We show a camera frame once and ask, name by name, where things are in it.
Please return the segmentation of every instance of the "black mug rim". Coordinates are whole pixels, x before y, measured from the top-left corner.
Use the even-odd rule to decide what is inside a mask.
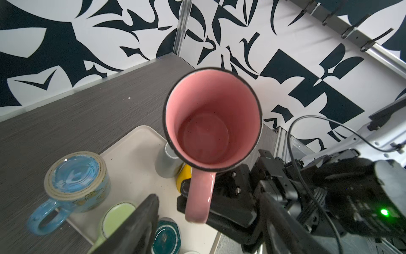
[[[173,142],[172,142],[172,140],[171,140],[171,137],[169,136],[168,130],[167,130],[167,128],[166,128],[166,106],[167,106],[167,104],[168,104],[169,97],[171,96],[172,91],[174,90],[174,88],[175,88],[184,78],[186,78],[186,77],[189,76],[190,74],[195,73],[195,72],[199,72],[199,71],[203,71],[203,70],[209,70],[209,69],[213,69],[213,70],[218,70],[218,71],[221,71],[221,72],[229,73],[229,74],[233,75],[234,77],[238,78],[240,81],[242,81],[242,82],[250,89],[251,93],[254,95],[255,100],[257,101],[257,106],[258,106],[258,111],[259,111],[259,131],[258,131],[258,135],[257,135],[256,141],[255,141],[253,147],[250,149],[250,151],[247,153],[247,155],[244,156],[244,158],[240,159],[240,160],[237,161],[236,163],[234,163],[234,164],[232,164],[232,165],[230,165],[230,166],[228,166],[228,167],[217,168],[217,169],[205,168],[205,167],[197,166],[196,164],[190,162],[190,161],[187,160],[185,157],[183,157],[182,154],[176,149],[175,145],[173,144]],[[261,136],[261,132],[262,132],[262,109],[261,109],[261,105],[260,105],[260,103],[259,103],[259,99],[258,99],[256,93],[254,92],[254,90],[252,89],[252,87],[248,84],[248,82],[246,82],[246,81],[245,81],[243,78],[241,78],[239,75],[237,75],[237,74],[235,74],[234,72],[231,72],[231,71],[229,71],[229,70],[227,70],[227,69],[223,69],[223,68],[218,68],[218,67],[204,67],[204,68],[199,68],[199,69],[195,69],[195,70],[193,70],[193,71],[191,71],[191,72],[188,72],[187,74],[185,74],[184,76],[182,76],[182,77],[175,83],[175,85],[171,88],[171,90],[169,91],[169,93],[168,93],[168,95],[166,96],[166,99],[165,99],[164,110],[163,110],[163,114],[162,114],[162,123],[163,123],[164,133],[165,133],[167,142],[169,143],[169,145],[171,146],[171,148],[173,149],[173,151],[176,153],[176,155],[179,156],[179,158],[180,158],[183,162],[185,162],[185,163],[188,164],[189,166],[191,166],[191,167],[193,167],[193,168],[196,168],[196,169],[200,169],[200,170],[207,171],[207,172],[217,172],[217,173],[220,173],[220,172],[224,172],[224,171],[233,169],[233,168],[235,168],[236,166],[238,166],[245,158],[247,158],[247,157],[252,153],[252,151],[253,151],[253,150],[255,149],[255,147],[257,146],[257,144],[258,144],[258,142],[259,142],[259,138],[260,138],[260,136]]]

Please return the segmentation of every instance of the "beige tray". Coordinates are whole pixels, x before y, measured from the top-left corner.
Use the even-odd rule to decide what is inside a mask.
[[[149,194],[159,197],[159,216],[172,218],[181,232],[181,250],[208,254],[217,231],[208,225],[191,224],[176,210],[176,178],[160,177],[154,167],[159,149],[166,140],[149,126],[139,126],[104,151],[111,180],[111,191],[97,208],[86,213],[73,213],[68,222],[91,244],[97,239],[97,227],[104,213],[116,203],[140,204]]]

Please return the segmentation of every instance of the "blue mug handle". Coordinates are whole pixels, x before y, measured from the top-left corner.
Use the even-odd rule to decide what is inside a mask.
[[[48,224],[43,227],[39,227],[39,224],[49,215],[49,213],[60,205],[61,203],[53,198],[42,203],[42,205],[40,205],[29,217],[27,222],[28,229],[32,233],[38,235],[49,234],[57,229],[69,217],[72,213],[71,211],[68,211],[65,208],[60,208],[59,213]]]

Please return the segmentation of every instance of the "mug handle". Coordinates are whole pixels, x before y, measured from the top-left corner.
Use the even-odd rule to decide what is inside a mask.
[[[39,227],[41,221],[43,221],[53,210],[60,206],[60,202],[53,198],[48,199],[42,205],[40,205],[28,218],[28,229],[38,235],[49,234],[57,229],[72,213],[71,211],[61,208],[59,213],[48,224],[43,227]]]
[[[190,180],[185,210],[185,219],[187,221],[206,223],[209,217],[215,179],[215,172],[192,168],[192,179]]]

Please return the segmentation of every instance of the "green led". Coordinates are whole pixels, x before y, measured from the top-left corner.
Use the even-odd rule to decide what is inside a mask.
[[[385,215],[386,217],[388,217],[388,216],[389,216],[389,211],[386,210],[386,209],[382,209],[382,210],[381,210],[381,214],[383,214],[383,215]]]

